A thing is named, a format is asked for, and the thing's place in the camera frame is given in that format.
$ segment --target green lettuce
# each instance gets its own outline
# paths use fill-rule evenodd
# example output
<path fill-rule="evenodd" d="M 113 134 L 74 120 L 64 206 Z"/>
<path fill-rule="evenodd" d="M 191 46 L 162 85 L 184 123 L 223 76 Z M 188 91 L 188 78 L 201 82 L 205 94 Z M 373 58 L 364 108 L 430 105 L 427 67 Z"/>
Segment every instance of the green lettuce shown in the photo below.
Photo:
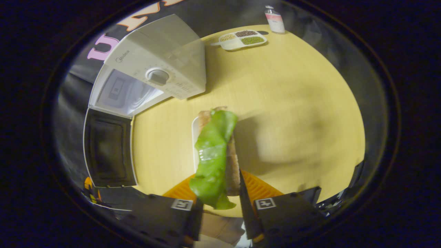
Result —
<path fill-rule="evenodd" d="M 204 126 L 194 145 L 199 151 L 199 166 L 190 189 L 204 204 L 214 209 L 231 209 L 236 206 L 228 200 L 225 183 L 227 144 L 237 123 L 230 111 L 211 111 L 211 121 Z"/>

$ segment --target bottle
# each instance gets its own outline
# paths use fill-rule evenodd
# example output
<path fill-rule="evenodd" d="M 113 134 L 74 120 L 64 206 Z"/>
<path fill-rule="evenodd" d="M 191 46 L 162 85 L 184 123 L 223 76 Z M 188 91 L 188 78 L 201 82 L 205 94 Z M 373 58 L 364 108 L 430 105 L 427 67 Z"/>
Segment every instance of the bottle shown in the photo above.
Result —
<path fill-rule="evenodd" d="M 266 5 L 265 15 L 268 20 L 269 28 L 272 32 L 285 33 L 285 26 L 283 25 L 282 16 L 274 11 L 272 6 Z"/>

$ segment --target bread slice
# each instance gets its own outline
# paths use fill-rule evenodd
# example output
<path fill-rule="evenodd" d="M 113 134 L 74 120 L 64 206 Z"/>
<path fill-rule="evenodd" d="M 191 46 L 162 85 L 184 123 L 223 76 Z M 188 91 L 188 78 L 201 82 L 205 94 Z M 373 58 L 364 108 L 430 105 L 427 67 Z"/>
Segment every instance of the bread slice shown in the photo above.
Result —
<path fill-rule="evenodd" d="M 214 110 L 227 110 L 226 106 L 216 107 Z M 201 111 L 198 114 L 199 133 L 201 133 L 207 123 L 211 120 L 210 110 Z M 227 165 L 225 168 L 225 180 L 227 185 L 227 195 L 239 195 L 240 189 L 240 175 L 239 175 L 239 161 L 237 160 L 236 146 L 234 142 L 234 135 L 227 144 Z"/>

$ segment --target yellow table surface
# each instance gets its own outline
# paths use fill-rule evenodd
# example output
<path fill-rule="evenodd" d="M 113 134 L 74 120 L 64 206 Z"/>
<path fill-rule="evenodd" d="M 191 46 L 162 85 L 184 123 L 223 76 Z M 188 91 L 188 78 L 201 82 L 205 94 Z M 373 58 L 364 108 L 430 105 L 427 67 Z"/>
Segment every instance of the yellow table surface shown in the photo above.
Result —
<path fill-rule="evenodd" d="M 210 46 L 245 29 L 269 32 L 268 42 L 236 51 Z M 134 188 L 162 195 L 193 174 L 191 122 L 201 110 L 226 105 L 239 117 L 234 135 L 241 169 L 285 194 L 320 186 L 318 201 L 345 189 L 363 160 L 365 136 L 354 95 L 331 63 L 299 37 L 273 33 L 268 25 L 202 40 L 206 92 L 168 99 L 134 119 Z M 215 212 L 242 216 L 240 206 Z"/>

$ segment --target white divided tray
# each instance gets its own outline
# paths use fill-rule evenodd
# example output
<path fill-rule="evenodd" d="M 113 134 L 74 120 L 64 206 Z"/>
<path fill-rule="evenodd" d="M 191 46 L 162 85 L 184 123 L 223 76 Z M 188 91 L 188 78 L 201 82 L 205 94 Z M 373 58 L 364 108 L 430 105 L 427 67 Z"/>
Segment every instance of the white divided tray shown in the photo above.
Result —
<path fill-rule="evenodd" d="M 244 31 L 254 32 L 255 34 L 241 36 L 241 37 L 236 35 L 237 33 L 244 32 Z M 228 36 L 231 36 L 234 38 L 226 40 L 226 41 L 221 41 L 223 38 L 228 37 Z M 249 45 L 244 44 L 244 42 L 242 41 L 243 39 L 252 38 L 252 37 L 260 37 L 263 39 L 263 41 L 249 44 Z M 242 47 L 247 47 L 247 46 L 261 45 L 261 44 L 264 44 L 265 42 L 267 42 L 267 39 L 263 35 L 261 35 L 259 32 L 255 31 L 255 30 L 241 30 L 241 31 L 237 31 L 234 33 L 224 34 L 219 37 L 219 42 L 211 43 L 211 45 L 220 45 L 223 49 L 230 51 L 230 50 L 236 50 L 236 49 L 240 49 Z"/>

